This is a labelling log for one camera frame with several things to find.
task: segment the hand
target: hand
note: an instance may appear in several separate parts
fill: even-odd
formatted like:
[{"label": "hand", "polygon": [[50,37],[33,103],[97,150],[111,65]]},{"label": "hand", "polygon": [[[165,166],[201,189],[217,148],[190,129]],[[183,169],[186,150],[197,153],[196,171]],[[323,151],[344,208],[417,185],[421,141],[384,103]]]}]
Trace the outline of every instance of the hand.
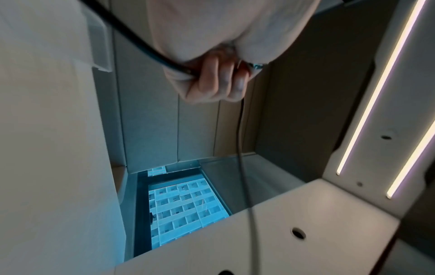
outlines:
[{"label": "hand", "polygon": [[201,72],[194,79],[164,68],[180,97],[190,103],[234,102],[259,73],[245,62],[269,63],[281,55],[319,1],[148,0],[147,9],[156,48]]}]

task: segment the light strip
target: light strip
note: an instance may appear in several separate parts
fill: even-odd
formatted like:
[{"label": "light strip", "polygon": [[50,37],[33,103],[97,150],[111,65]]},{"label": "light strip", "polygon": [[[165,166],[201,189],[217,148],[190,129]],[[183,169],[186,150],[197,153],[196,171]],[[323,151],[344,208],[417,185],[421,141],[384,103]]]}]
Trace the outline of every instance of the light strip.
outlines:
[{"label": "light strip", "polygon": [[417,20],[418,15],[421,12],[421,9],[423,8],[423,5],[425,4],[426,0],[418,0],[415,4],[414,8],[412,9],[411,15],[408,18],[408,21],[400,35],[399,40],[397,41],[397,44],[390,56],[390,59],[388,60],[387,65],[385,66],[384,71],[382,72],[381,78],[379,79],[379,82],[376,85],[375,91],[372,94],[372,97],[370,98],[370,101],[367,104],[366,110],[364,110],[364,113],[362,114],[361,120],[358,123],[358,126],[353,133],[352,139],[350,140],[350,143],[344,152],[343,158],[341,159],[340,165],[337,168],[337,175],[339,176],[341,174],[341,171],[343,170],[344,165],[346,164],[346,161],[348,160],[348,157],[350,155],[350,152],[352,151],[355,142],[358,139],[359,134],[361,133],[361,130],[364,127],[364,124],[366,123],[366,120],[368,118],[368,115],[373,109],[373,105],[375,105],[375,102],[377,98],[379,97],[379,94],[381,93],[382,88],[384,87],[385,81],[388,78],[388,75],[391,72],[391,69],[394,66],[394,63],[396,63],[397,57],[400,54],[400,51],[403,48],[403,45],[406,42],[406,39],[408,38],[409,33],[412,30],[412,27],[414,26],[414,23]]},{"label": "light strip", "polygon": [[403,166],[400,173],[397,175],[397,178],[394,180],[390,189],[387,192],[387,198],[391,198],[394,195],[394,192],[399,188],[399,185],[402,183],[403,179],[408,175],[411,168],[414,166],[421,153],[426,149],[429,142],[435,135],[435,121],[430,126],[429,130],[426,132],[425,136],[421,139],[420,143],[417,145],[416,149],[412,153],[411,157],[409,157],[408,161]]}]

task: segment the hole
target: hole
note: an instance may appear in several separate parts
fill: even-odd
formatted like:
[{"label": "hole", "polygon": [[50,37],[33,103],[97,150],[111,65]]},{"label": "hole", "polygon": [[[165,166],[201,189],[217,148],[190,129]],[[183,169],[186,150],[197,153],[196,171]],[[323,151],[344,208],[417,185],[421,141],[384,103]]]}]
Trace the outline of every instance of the hole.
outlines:
[{"label": "hole", "polygon": [[224,270],[224,271],[222,271],[221,273],[219,273],[219,275],[234,275],[234,273],[232,273],[232,272],[229,271],[229,270]]},{"label": "hole", "polygon": [[304,240],[307,237],[307,235],[305,235],[305,233],[297,227],[294,227],[291,230],[291,233],[293,234],[293,236],[295,236],[296,238],[298,238],[300,240]]}]

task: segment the round hole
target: round hole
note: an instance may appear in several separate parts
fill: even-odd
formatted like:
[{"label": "round hole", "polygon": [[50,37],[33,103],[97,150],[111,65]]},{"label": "round hole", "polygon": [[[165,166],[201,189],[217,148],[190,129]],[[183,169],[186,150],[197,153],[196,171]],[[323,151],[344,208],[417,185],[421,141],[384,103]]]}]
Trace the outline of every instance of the round hole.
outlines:
[{"label": "round hole", "polygon": [[219,273],[219,275],[234,275],[234,274],[229,270],[224,270],[221,273]]},{"label": "round hole", "polygon": [[295,236],[296,238],[300,239],[300,240],[304,240],[307,235],[305,235],[305,233],[302,231],[302,229],[294,227],[291,230],[291,233],[293,234],[293,236]]}]

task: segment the finger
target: finger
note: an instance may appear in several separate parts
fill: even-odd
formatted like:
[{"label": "finger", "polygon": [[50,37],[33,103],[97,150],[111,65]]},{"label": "finger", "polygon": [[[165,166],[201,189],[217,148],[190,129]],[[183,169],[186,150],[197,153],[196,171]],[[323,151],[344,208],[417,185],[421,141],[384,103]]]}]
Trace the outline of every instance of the finger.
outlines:
[{"label": "finger", "polygon": [[246,93],[246,87],[249,80],[249,72],[245,69],[239,69],[232,77],[231,92],[226,98],[227,101],[237,102],[242,100]]},{"label": "finger", "polygon": [[190,103],[198,103],[211,98],[218,92],[219,60],[217,56],[208,56],[204,59],[199,79],[193,83],[185,100]]},{"label": "finger", "polygon": [[217,93],[208,101],[219,101],[228,97],[232,85],[232,73],[234,72],[234,62],[228,61],[220,65],[219,68],[219,88]]}]

